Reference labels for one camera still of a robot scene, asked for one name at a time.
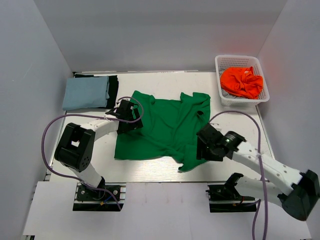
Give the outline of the folded black t shirt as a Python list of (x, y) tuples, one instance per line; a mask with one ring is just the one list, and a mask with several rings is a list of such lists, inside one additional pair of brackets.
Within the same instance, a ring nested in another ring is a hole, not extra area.
[(111, 109), (116, 104), (119, 90), (117, 75), (94, 76), (75, 74), (79, 90), (75, 94), (77, 108)]

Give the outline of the orange t shirt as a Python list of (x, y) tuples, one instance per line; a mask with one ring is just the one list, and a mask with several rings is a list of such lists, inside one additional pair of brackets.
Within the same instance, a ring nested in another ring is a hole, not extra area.
[(230, 67), (223, 72), (220, 84), (232, 95), (257, 100), (263, 89), (263, 78), (254, 74), (253, 67)]

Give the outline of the grey garment in basket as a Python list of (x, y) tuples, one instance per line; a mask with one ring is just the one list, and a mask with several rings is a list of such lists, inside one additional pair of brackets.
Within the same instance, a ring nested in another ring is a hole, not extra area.
[[(219, 72), (219, 78), (222, 79), (222, 74), (224, 73), (225, 69), (224, 68), (219, 68), (218, 72)], [(225, 91), (223, 88), (221, 89), (222, 92), (222, 96), (228, 99), (244, 99), (244, 97), (239, 97), (239, 96), (235, 96), (233, 94), (230, 94), (229, 92)]]

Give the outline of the green t shirt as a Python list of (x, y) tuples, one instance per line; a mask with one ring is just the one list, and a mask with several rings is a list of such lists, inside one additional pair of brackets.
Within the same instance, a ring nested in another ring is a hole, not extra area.
[(114, 158), (117, 160), (149, 160), (171, 157), (188, 172), (205, 163), (196, 158), (197, 132), (211, 116), (211, 98), (206, 93), (180, 94), (179, 100), (159, 99), (134, 91), (141, 103), (142, 128), (117, 136)]

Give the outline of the white plastic basket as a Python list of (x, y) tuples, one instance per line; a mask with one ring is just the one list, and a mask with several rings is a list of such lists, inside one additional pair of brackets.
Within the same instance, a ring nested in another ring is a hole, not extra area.
[[(261, 76), (263, 79), (263, 88), (258, 99), (248, 98), (230, 98), (223, 96), (220, 77), (222, 72), (231, 67), (249, 68), (252, 67), (255, 75)], [(215, 70), (217, 78), (218, 92), (221, 100), (221, 104), (224, 106), (237, 106), (237, 107), (253, 107), (260, 103), (265, 103), (270, 99), (267, 83), (263, 74), (262, 67), (259, 60), (254, 56), (248, 55), (217, 55), (215, 57)]]

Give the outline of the folded light blue t shirt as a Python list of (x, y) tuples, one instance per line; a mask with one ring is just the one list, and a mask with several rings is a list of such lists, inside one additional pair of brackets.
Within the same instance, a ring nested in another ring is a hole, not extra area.
[(105, 107), (109, 99), (109, 78), (68, 78), (62, 103), (64, 111)]

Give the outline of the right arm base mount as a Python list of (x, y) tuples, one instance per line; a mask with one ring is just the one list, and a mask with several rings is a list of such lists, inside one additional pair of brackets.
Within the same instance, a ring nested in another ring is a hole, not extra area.
[(257, 203), (254, 197), (242, 196), (235, 186), (241, 173), (233, 173), (224, 184), (209, 184), (206, 193), (209, 200), (210, 213), (248, 213), (256, 212)]

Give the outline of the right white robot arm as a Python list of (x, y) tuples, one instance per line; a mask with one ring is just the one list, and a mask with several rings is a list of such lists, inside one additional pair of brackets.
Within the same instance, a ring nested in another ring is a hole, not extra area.
[(212, 202), (240, 202), (243, 197), (249, 197), (280, 206), (296, 220), (308, 219), (320, 198), (320, 182), (315, 172), (310, 169), (302, 172), (260, 154), (234, 131), (222, 134), (206, 124), (196, 135), (198, 160), (221, 162), (228, 158), (249, 167), (265, 179), (252, 179), (235, 172), (224, 184), (209, 186), (207, 193)]

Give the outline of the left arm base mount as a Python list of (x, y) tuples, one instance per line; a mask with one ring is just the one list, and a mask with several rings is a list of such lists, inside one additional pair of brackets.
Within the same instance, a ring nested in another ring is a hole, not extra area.
[(106, 183), (104, 188), (114, 195), (120, 208), (110, 193), (95, 191), (78, 183), (72, 210), (74, 212), (120, 212), (125, 203), (126, 184)]

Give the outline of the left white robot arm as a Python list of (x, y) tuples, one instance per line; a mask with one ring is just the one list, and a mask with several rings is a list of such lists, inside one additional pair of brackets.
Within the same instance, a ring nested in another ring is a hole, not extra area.
[(136, 99), (120, 98), (117, 107), (106, 112), (103, 117), (85, 124), (69, 123), (65, 127), (54, 153), (54, 158), (69, 168), (83, 185), (88, 185), (88, 193), (99, 200), (105, 196), (104, 178), (91, 164), (94, 143), (98, 139), (116, 132), (118, 135), (143, 127), (144, 109)]

